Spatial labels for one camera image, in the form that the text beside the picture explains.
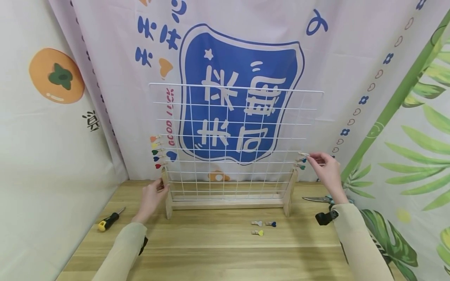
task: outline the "screwdriver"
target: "screwdriver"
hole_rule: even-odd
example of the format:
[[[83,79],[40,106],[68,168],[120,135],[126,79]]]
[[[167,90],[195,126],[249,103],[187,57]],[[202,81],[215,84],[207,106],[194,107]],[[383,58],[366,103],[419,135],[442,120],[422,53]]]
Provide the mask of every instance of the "screwdriver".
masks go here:
[[[98,228],[101,232],[107,231],[112,225],[113,223],[115,223],[115,221],[117,221],[119,219],[119,215],[121,214],[121,212],[123,212],[125,210],[126,207],[123,207],[122,210],[118,211],[117,213],[112,213],[109,217],[107,217],[106,219],[103,219],[99,224],[98,224]]]

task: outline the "blue shield logo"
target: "blue shield logo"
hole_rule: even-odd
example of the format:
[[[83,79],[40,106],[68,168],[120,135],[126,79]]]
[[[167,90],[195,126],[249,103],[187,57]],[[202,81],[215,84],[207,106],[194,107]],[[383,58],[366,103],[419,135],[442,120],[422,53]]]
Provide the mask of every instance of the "blue shield logo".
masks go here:
[[[191,28],[180,48],[181,83],[211,87],[182,89],[183,151],[204,161],[240,165],[269,156],[276,150],[292,94],[278,89],[295,88],[304,61],[299,42],[262,44],[223,35],[205,24]]]

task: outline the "star illustration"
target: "star illustration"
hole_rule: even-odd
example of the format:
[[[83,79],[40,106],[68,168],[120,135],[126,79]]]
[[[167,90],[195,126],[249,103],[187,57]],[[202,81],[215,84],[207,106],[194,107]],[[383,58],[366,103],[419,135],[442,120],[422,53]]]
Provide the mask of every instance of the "star illustration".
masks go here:
[[[205,56],[204,56],[204,58],[207,58],[207,59],[209,59],[209,60],[212,60],[213,57],[214,57],[214,56],[212,55],[212,50],[211,50],[211,49],[205,50]]]

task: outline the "beige sleeve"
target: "beige sleeve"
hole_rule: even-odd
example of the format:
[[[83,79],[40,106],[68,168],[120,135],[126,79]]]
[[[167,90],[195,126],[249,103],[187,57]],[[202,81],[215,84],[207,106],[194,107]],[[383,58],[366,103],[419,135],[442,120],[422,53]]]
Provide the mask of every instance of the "beige sleeve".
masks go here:
[[[353,204],[338,204],[332,210],[339,213],[334,227],[355,281],[394,281],[358,208]]]
[[[92,281],[126,281],[142,248],[146,232],[147,228],[141,223],[125,226]]]

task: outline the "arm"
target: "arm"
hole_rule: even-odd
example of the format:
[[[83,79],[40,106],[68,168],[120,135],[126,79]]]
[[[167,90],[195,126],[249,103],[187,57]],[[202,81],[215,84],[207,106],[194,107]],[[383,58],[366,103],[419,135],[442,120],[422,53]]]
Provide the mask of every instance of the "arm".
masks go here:
[[[312,153],[308,161],[330,192],[339,213],[334,227],[355,281],[394,281],[391,271],[370,237],[359,210],[350,204],[341,185],[340,164],[326,153]]]
[[[92,281],[125,281],[140,252],[146,232],[147,228],[141,223],[125,226]]]
[[[142,189],[142,200],[138,213],[131,223],[120,231],[112,249],[92,281],[126,281],[144,244],[147,232],[144,224],[166,197],[168,191],[169,187],[163,187],[161,179]]]
[[[332,210],[339,213],[334,227],[355,281],[394,281],[358,208],[348,203],[335,205]]]

